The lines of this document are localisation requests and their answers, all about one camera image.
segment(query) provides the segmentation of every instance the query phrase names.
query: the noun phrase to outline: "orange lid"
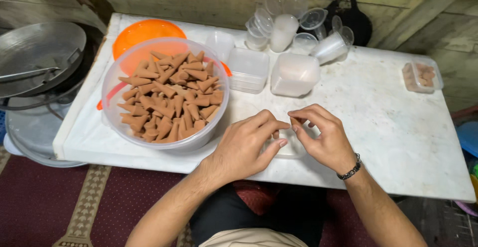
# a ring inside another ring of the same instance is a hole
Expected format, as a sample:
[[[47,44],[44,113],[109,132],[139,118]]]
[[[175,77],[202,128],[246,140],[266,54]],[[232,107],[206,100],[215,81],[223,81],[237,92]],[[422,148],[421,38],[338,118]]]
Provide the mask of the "orange lid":
[[[161,19],[147,19],[136,22],[125,28],[113,43],[113,57],[117,60],[132,46],[149,39],[160,37],[179,37],[186,35],[175,24]]]

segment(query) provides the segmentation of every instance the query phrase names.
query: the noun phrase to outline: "man's right hand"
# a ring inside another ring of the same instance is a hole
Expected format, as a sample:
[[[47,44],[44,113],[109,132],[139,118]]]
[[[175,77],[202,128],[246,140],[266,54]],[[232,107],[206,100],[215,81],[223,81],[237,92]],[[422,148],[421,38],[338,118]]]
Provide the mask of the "man's right hand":
[[[310,138],[301,124],[292,126],[309,155],[339,175],[344,175],[354,168],[357,158],[340,119],[318,104],[290,111],[288,114],[301,124],[309,120],[308,127],[316,125],[319,128],[320,135],[317,138]]]

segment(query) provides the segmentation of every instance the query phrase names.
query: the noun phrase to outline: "blue plastic basket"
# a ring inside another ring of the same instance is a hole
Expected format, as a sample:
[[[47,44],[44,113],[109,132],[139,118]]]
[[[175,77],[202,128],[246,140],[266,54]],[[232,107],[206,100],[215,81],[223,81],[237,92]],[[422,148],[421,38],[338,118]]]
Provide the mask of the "blue plastic basket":
[[[7,128],[5,127],[5,112],[0,111],[0,145],[3,145],[5,134],[7,134]]]

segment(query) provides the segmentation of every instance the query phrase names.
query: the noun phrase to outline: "beige shirt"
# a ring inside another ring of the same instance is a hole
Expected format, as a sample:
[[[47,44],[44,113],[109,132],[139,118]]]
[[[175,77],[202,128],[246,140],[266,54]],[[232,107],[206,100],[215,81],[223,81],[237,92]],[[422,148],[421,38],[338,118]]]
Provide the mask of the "beige shirt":
[[[307,247],[297,237],[268,228],[242,228],[221,231],[199,247]]]

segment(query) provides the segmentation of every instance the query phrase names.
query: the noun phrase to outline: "black pants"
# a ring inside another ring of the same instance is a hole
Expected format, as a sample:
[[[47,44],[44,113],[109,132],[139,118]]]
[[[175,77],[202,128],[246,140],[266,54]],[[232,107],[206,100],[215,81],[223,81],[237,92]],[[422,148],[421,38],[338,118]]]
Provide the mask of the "black pants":
[[[255,214],[236,194],[232,184],[220,188],[191,217],[194,244],[199,246],[217,232],[239,228],[269,228],[289,233],[308,247],[318,247],[325,219],[326,190],[286,185],[263,216]]]

